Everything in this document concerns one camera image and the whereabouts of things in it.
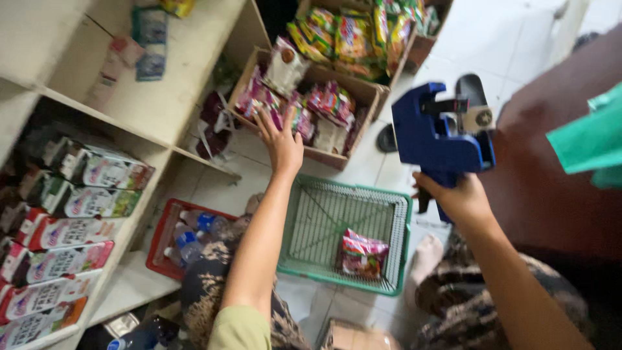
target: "green cloth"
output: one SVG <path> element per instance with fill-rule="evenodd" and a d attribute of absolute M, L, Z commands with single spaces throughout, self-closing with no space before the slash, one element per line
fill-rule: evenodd
<path fill-rule="evenodd" d="M 252 306 L 228 306 L 216 315 L 208 350 L 270 350 L 270 325 Z"/>
<path fill-rule="evenodd" d="M 622 188 L 622 84 L 588 104 L 591 114 L 546 137 L 567 174 L 594 170 L 594 186 Z"/>

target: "green sleeve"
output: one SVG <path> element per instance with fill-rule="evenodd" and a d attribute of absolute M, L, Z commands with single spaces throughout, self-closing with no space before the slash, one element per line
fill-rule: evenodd
<path fill-rule="evenodd" d="M 228 306 L 216 315 L 208 350 L 270 350 L 270 326 L 252 306 Z"/>

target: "red basket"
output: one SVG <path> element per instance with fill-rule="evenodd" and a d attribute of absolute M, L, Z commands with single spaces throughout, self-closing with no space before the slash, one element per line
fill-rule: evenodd
<path fill-rule="evenodd" d="M 169 201 L 166 202 L 166 207 L 164 207 L 164 213 L 162 213 L 162 217 L 160 218 L 160 221 L 158 221 L 154 238 L 151 240 L 151 248 L 149 249 L 149 255 L 147 256 L 147 262 L 145 263 L 148 269 L 176 280 L 181 280 L 183 278 L 183 268 L 175 265 L 169 258 L 164 256 L 164 249 L 166 247 L 174 246 L 175 242 L 173 241 L 173 232 L 175 231 L 175 224 L 179 218 L 179 212 L 182 210 L 192 209 L 200 209 L 212 214 L 220 215 L 232 221 L 238 220 L 238 218 L 233 215 L 225 214 L 217 210 L 180 201 L 179 199 L 169 199 Z"/>

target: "blue price tag gun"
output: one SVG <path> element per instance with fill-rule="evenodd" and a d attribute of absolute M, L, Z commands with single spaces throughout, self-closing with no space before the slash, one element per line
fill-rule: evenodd
<path fill-rule="evenodd" d="M 393 128 L 399 159 L 418 164 L 421 171 L 447 188 L 456 186 L 463 173 L 480 173 L 494 167 L 490 136 L 452 135 L 448 116 L 443 112 L 465 113 L 468 99 L 435 101 L 446 91 L 443 83 L 428 83 L 412 89 L 392 106 Z M 427 211 L 430 195 L 419 189 L 419 213 Z M 441 220 L 451 222 L 439 206 Z"/>

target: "sock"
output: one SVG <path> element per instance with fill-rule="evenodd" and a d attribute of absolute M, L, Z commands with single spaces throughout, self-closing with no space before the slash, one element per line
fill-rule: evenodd
<path fill-rule="evenodd" d="M 416 310 L 415 292 L 417 287 L 432 273 L 432 270 L 443 259 L 443 243 L 432 234 L 426 235 L 415 249 L 412 268 L 406 276 L 404 298 L 411 310 Z"/>

